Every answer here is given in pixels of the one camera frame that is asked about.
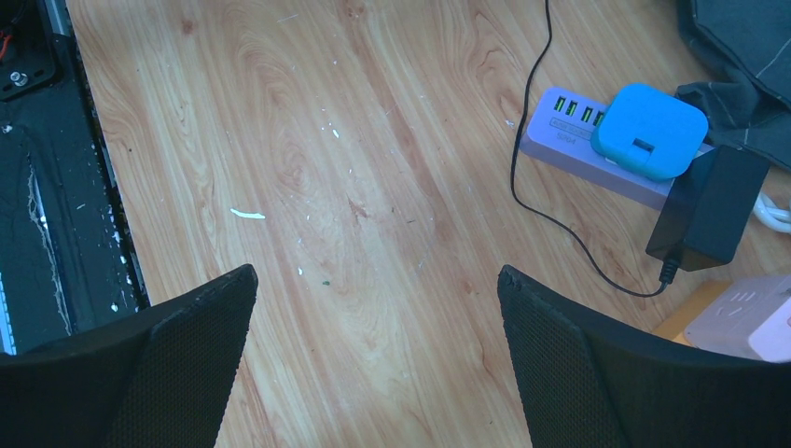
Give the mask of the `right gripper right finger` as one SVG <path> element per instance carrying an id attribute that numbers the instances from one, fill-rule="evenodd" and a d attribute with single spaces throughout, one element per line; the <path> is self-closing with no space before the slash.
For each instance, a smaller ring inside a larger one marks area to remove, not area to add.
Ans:
<path id="1" fill-rule="evenodd" d="M 503 326 L 535 447 L 786 447 L 790 367 L 675 343 L 506 265 Z"/>

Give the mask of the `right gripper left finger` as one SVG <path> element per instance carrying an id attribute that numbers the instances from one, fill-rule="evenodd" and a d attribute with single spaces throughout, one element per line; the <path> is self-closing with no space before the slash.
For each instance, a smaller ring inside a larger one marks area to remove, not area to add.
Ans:
<path id="1" fill-rule="evenodd" d="M 214 446 L 257 286 L 244 264 L 111 324 L 2 355 L 2 445 Z"/>

